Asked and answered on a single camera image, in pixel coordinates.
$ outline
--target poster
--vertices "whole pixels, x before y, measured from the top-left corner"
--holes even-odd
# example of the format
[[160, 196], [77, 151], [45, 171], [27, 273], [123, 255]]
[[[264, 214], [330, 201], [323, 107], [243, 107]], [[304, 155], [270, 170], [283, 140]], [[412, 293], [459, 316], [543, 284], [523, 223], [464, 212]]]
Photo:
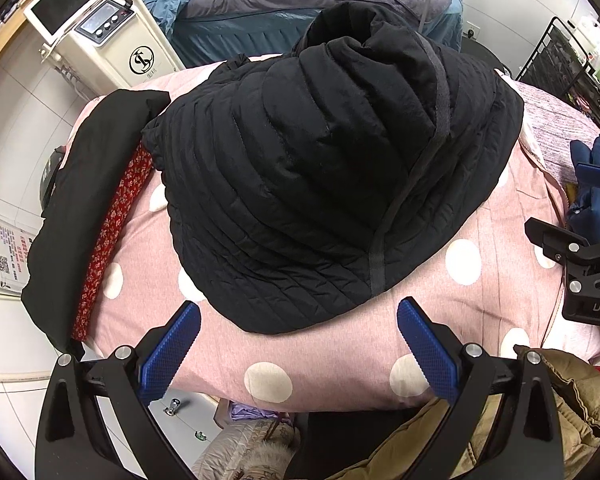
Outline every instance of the poster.
[[20, 294], [29, 281], [27, 255], [34, 235], [0, 218], [0, 291]]

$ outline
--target black pants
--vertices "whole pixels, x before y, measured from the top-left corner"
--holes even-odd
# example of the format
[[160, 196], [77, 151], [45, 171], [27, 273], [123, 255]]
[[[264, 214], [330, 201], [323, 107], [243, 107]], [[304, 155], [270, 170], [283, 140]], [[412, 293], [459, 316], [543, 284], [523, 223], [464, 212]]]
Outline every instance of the black pants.
[[417, 408], [394, 412], [323, 412], [298, 416], [300, 449], [285, 479], [324, 480], [369, 455]]

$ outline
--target control panel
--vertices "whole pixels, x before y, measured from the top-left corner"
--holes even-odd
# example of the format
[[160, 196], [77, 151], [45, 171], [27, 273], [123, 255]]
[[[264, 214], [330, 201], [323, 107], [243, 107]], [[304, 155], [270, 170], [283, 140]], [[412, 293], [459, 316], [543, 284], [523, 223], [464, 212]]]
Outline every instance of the control panel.
[[82, 20], [75, 30], [101, 45], [120, 28], [135, 12], [115, 0], [104, 0]]

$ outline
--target bed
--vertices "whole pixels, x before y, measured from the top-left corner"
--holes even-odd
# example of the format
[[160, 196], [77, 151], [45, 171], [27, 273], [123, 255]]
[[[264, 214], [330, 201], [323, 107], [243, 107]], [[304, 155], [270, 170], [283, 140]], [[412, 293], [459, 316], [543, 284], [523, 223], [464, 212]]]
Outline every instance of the bed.
[[[206, 80], [216, 66], [185, 70], [137, 89], [166, 90], [175, 99]], [[80, 323], [76, 320], [74, 337], [107, 356], [164, 324], [183, 300], [193, 301], [202, 325], [174, 387], [288, 412], [426, 402], [431, 390], [396, 324], [396, 308], [405, 296], [415, 297], [432, 320], [449, 325], [461, 341], [478, 342], [491, 354], [514, 357], [513, 345], [526, 344], [595, 361], [600, 328], [560, 316], [562, 269], [542, 256], [522, 229], [529, 216], [563, 222], [561, 175], [547, 171], [541, 145], [556, 139], [556, 116], [564, 124], [576, 112], [507, 81], [526, 99], [530, 113], [525, 113], [519, 142], [496, 189], [449, 244], [386, 293], [310, 329], [276, 336], [241, 331], [213, 309], [182, 269], [173, 249], [164, 186], [152, 171], [130, 206], [93, 309]], [[78, 127], [100, 99], [78, 117], [69, 152]], [[573, 116], [580, 135], [590, 142], [595, 127], [587, 129], [577, 119]]]
[[[144, 0], [188, 68], [288, 52], [321, 9], [343, 0]], [[414, 28], [424, 0], [363, 0], [389, 6]], [[179, 14], [174, 8], [182, 8]], [[462, 0], [432, 0], [423, 34], [460, 51]]]

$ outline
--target red floral fabric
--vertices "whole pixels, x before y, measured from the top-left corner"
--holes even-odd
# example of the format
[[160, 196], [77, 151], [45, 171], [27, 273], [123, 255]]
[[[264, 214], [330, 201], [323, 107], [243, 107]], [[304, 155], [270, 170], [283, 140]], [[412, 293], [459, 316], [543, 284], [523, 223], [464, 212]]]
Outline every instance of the red floral fabric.
[[151, 173], [152, 165], [151, 155], [144, 149], [142, 144], [139, 144], [113, 195], [111, 206], [100, 229], [100, 236], [98, 236], [93, 253], [91, 253], [89, 267], [82, 286], [80, 303], [78, 304], [78, 312], [75, 317], [74, 329], [71, 334], [71, 337], [77, 341], [87, 339], [91, 311], [104, 277], [104, 271], [109, 265], [111, 253], [125, 224], [126, 216], [140, 193], [142, 185]]

